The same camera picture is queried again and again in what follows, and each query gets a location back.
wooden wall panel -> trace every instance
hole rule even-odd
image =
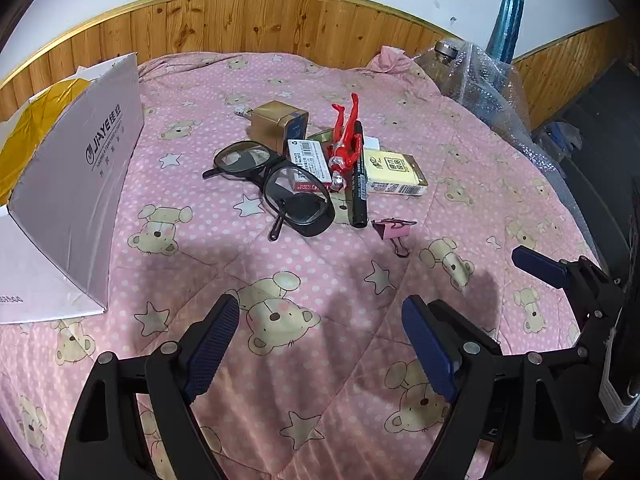
[[[287,52],[324,66],[366,65],[384,44],[414,56],[444,32],[365,0],[156,0],[82,30],[41,54],[0,89],[1,118],[33,93],[129,52],[138,62],[192,51]],[[624,47],[619,20],[582,31],[516,63],[535,127],[564,106]]]

yellow plastic lining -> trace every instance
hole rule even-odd
[[[69,79],[50,86],[22,112],[0,152],[0,206],[20,178],[22,170],[62,111],[89,86],[85,79]]]

red figurine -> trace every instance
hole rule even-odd
[[[331,189],[334,191],[340,191],[344,187],[346,178],[362,150],[362,136],[356,136],[355,143],[353,142],[353,129],[358,118],[358,94],[351,94],[351,99],[353,100],[353,108],[344,131],[342,130],[344,106],[332,105],[334,109],[338,110],[338,118],[334,126],[334,143],[328,149]]]

pink polka dot blanket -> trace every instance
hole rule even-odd
[[[108,312],[0,328],[0,413],[46,480],[58,476],[97,356],[179,339],[224,292],[238,298],[240,324],[193,411],[232,480],[413,478],[448,406],[402,329],[410,294],[447,301],[505,353],[577,337],[564,294],[510,259],[519,244],[592,258],[572,216],[525,157],[397,50],[356,70],[288,54],[180,54],[140,66],[140,81],[145,126],[116,218]],[[349,108],[351,92],[364,133],[413,155],[429,182],[421,197],[369,195],[370,219],[417,222],[409,258],[372,227],[351,228],[340,195],[325,232],[284,226],[270,242],[274,217],[257,187],[202,179],[217,150],[246,138],[236,107],[280,100],[309,110],[314,133],[333,126],[331,104]],[[152,406],[140,403],[154,463],[171,478]]]

black eyeglasses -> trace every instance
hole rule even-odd
[[[203,179],[220,173],[245,178],[262,191],[266,203],[278,217],[269,232],[272,242],[286,222],[305,237],[316,236],[334,221],[334,205],[322,182],[284,156],[253,140],[227,146],[213,159],[214,167]]]

